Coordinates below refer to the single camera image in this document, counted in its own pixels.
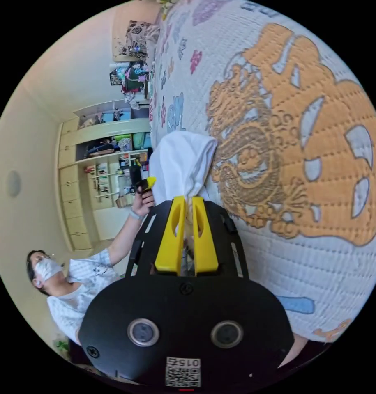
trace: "woman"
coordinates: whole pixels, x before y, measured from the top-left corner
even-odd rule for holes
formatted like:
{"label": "woman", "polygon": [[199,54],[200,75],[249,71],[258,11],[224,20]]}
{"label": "woman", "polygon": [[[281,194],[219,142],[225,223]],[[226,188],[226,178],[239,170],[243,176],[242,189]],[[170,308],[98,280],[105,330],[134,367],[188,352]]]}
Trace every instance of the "woman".
{"label": "woman", "polygon": [[70,260],[67,277],[62,267],[43,250],[32,250],[28,254],[26,269],[30,281],[48,296],[55,323],[77,344],[89,304],[101,290],[120,278],[112,267],[128,255],[144,217],[154,204],[151,191],[136,193],[129,217],[111,245],[86,259]]}

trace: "label sticker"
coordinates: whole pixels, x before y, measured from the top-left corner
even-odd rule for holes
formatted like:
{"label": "label sticker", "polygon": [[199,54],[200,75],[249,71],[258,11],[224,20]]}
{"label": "label sticker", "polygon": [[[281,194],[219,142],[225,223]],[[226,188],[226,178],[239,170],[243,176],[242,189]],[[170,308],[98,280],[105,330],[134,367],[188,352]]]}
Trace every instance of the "label sticker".
{"label": "label sticker", "polygon": [[166,386],[200,387],[201,386],[200,359],[167,357]]}

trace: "bed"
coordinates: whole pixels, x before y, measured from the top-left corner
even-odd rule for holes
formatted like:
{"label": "bed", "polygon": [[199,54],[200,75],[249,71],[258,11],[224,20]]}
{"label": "bed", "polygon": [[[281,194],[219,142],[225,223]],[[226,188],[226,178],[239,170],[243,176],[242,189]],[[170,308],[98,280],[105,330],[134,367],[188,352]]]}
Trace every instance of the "bed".
{"label": "bed", "polygon": [[206,181],[233,215],[250,278],[293,331],[333,342],[376,282],[376,112],[318,37],[240,0],[180,0],[161,23],[150,83],[153,147],[218,140]]}

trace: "camera lens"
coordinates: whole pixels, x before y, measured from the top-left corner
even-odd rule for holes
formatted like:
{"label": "camera lens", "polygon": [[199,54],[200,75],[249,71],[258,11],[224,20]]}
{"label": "camera lens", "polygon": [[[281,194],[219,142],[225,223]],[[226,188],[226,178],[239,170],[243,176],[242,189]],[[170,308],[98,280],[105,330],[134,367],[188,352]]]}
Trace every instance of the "camera lens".
{"label": "camera lens", "polygon": [[159,339],[159,329],[151,320],[140,318],[129,324],[127,335],[137,346],[152,346]]}
{"label": "camera lens", "polygon": [[242,327],[234,321],[222,321],[211,331],[212,343],[222,349],[238,345],[243,337]]}

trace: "wooden drawer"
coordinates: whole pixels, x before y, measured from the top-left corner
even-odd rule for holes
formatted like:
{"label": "wooden drawer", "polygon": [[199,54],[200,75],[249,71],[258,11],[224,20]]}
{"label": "wooden drawer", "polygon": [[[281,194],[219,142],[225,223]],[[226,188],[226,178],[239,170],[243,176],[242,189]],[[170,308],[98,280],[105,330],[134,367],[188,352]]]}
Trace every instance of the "wooden drawer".
{"label": "wooden drawer", "polygon": [[63,211],[65,212],[65,218],[77,218],[83,215],[81,200],[71,200],[63,203]]}
{"label": "wooden drawer", "polygon": [[62,125],[62,135],[71,133],[72,131],[75,131],[78,129],[78,123],[80,121],[79,117],[75,117],[73,119],[68,120],[67,122],[64,122]]}
{"label": "wooden drawer", "polygon": [[88,234],[75,234],[71,236],[74,249],[91,249],[92,244]]}
{"label": "wooden drawer", "polygon": [[70,131],[66,134],[62,134],[60,137],[60,145],[59,145],[60,149],[76,145],[77,144],[76,139],[77,139],[77,130]]}
{"label": "wooden drawer", "polygon": [[76,146],[65,147],[59,151],[59,168],[74,164],[76,161]]}
{"label": "wooden drawer", "polygon": [[78,182],[61,185],[60,193],[62,201],[78,200],[80,198],[80,187]]}
{"label": "wooden drawer", "polygon": [[61,185],[78,182],[78,166],[72,165],[70,167],[62,168],[59,172],[59,182]]}
{"label": "wooden drawer", "polygon": [[82,216],[79,216],[78,218],[67,219],[66,224],[70,235],[84,234],[87,232],[85,221]]}

